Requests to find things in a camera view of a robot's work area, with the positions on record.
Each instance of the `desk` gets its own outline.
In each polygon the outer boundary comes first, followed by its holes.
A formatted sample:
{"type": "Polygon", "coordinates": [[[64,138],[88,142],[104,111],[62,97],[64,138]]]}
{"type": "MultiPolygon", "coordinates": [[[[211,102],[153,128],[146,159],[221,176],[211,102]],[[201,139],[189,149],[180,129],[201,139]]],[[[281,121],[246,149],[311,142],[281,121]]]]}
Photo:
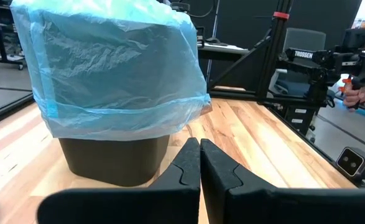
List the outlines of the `desk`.
{"type": "MultiPolygon", "coordinates": [[[[271,112],[255,102],[213,99],[213,111],[170,137],[158,177],[189,137],[208,138],[278,187],[354,188],[271,112]]],[[[0,122],[0,224],[35,223],[48,194],[62,189],[117,187],[72,174],[36,105],[0,122]]],[[[199,223],[208,223],[203,196],[199,223]]]]}
{"type": "Polygon", "coordinates": [[[227,60],[235,62],[243,55],[249,53],[248,49],[242,49],[233,45],[221,46],[205,43],[204,47],[201,47],[200,44],[197,46],[200,59],[227,60]]]}

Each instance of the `black trash can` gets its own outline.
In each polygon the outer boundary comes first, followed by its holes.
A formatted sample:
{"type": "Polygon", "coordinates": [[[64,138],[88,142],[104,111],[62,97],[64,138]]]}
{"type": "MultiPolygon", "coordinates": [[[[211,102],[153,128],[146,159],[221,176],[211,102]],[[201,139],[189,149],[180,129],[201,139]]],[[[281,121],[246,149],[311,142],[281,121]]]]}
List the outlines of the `black trash can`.
{"type": "Polygon", "coordinates": [[[149,181],[164,158],[169,135],[137,141],[60,138],[69,169],[76,175],[124,187],[149,181]]]}

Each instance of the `red clamp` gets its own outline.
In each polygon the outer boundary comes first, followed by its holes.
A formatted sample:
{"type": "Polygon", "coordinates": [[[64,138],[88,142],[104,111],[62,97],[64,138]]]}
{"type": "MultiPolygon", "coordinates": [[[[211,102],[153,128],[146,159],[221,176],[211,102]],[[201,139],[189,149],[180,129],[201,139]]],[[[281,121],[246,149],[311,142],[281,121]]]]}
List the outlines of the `red clamp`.
{"type": "Polygon", "coordinates": [[[274,12],[274,17],[282,18],[282,19],[289,19],[290,14],[283,13],[283,12],[274,12]]]}

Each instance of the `trash bag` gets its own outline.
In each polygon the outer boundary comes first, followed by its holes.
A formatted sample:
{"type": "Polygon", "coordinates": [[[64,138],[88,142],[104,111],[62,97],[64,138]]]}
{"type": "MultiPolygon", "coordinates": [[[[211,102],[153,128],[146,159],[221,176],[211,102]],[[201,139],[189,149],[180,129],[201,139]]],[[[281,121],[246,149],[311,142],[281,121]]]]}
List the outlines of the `trash bag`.
{"type": "Polygon", "coordinates": [[[210,105],[182,12],[155,0],[13,0],[11,11],[55,138],[157,138],[210,105]]]}

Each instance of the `black metal frame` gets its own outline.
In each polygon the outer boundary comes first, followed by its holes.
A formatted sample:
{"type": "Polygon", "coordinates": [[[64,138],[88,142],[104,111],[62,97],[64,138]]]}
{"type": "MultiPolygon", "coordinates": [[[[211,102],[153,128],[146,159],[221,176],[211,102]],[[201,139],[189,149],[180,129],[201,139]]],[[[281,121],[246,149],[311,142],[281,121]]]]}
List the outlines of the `black metal frame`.
{"type": "MultiPolygon", "coordinates": [[[[279,0],[277,6],[277,12],[281,12],[282,14],[288,14],[290,12],[290,8],[292,6],[293,0],[279,0]]],[[[306,108],[314,109],[318,111],[320,107],[327,106],[326,94],[325,99],[319,98],[320,95],[323,94],[318,92],[318,90],[314,90],[315,94],[309,94],[308,96],[286,96],[273,93],[269,91],[270,79],[272,78],[276,64],[278,61],[279,52],[282,49],[282,40],[286,30],[286,18],[281,18],[274,16],[272,19],[272,26],[270,30],[268,30],[266,36],[258,42],[252,50],[250,50],[245,55],[236,54],[235,57],[228,57],[229,60],[234,61],[234,63],[228,67],[217,79],[211,79],[207,77],[208,82],[208,93],[211,97],[215,98],[226,98],[233,100],[246,100],[246,101],[256,101],[259,104],[262,104],[270,110],[276,117],[278,117],[287,127],[289,127],[295,134],[297,134],[304,142],[306,142],[313,150],[315,150],[322,158],[328,161],[334,168],[337,168],[336,162],[329,157],[325,152],[316,147],[311,141],[309,141],[303,133],[298,131],[295,127],[292,126],[285,118],[281,117],[275,110],[273,109],[273,103],[277,103],[284,106],[284,110],[289,106],[302,106],[306,108]],[[264,63],[262,66],[261,77],[259,81],[259,85],[256,91],[246,91],[246,90],[225,90],[215,88],[215,86],[222,81],[224,78],[229,76],[233,70],[241,66],[244,62],[247,62],[250,59],[250,56],[257,49],[261,49],[263,47],[267,47],[266,55],[264,57],[264,63]],[[267,97],[267,94],[271,93],[273,98],[267,97]]],[[[215,52],[215,58],[221,58],[219,52],[215,52]]],[[[201,58],[205,59],[214,59],[209,55],[209,52],[204,54],[203,49],[199,49],[199,56],[205,56],[201,58]]],[[[312,90],[319,88],[319,83],[313,82],[310,87],[312,90]]],[[[365,187],[364,182],[354,182],[350,180],[357,187],[365,187]]]]}
{"type": "MultiPolygon", "coordinates": [[[[288,14],[290,12],[290,8],[293,4],[293,0],[279,0],[277,5],[276,12],[281,12],[282,14],[288,14]]],[[[272,78],[276,63],[278,60],[279,52],[283,47],[283,36],[286,31],[286,22],[287,19],[283,17],[274,16],[272,18],[272,25],[270,29],[267,31],[265,37],[260,40],[248,53],[244,55],[240,54],[232,54],[230,52],[209,52],[205,49],[199,48],[199,57],[203,59],[214,59],[214,60],[229,60],[234,63],[229,66],[226,70],[224,70],[219,76],[212,79],[211,77],[207,77],[209,80],[207,84],[208,93],[212,97],[216,98],[227,98],[227,99],[235,99],[235,100],[247,100],[247,101],[256,101],[260,104],[262,103],[279,103],[281,105],[289,106],[305,106],[305,107],[313,107],[317,109],[319,107],[324,107],[327,105],[326,99],[318,98],[315,96],[286,96],[273,93],[269,91],[269,83],[272,78]],[[262,71],[260,75],[259,84],[256,91],[239,91],[239,90],[224,90],[215,88],[217,84],[219,84],[226,77],[230,76],[231,72],[246,63],[255,51],[259,49],[263,49],[267,47],[266,54],[264,57],[264,63],[262,66],[262,71]],[[271,93],[272,98],[267,97],[267,94],[271,93]]]]}

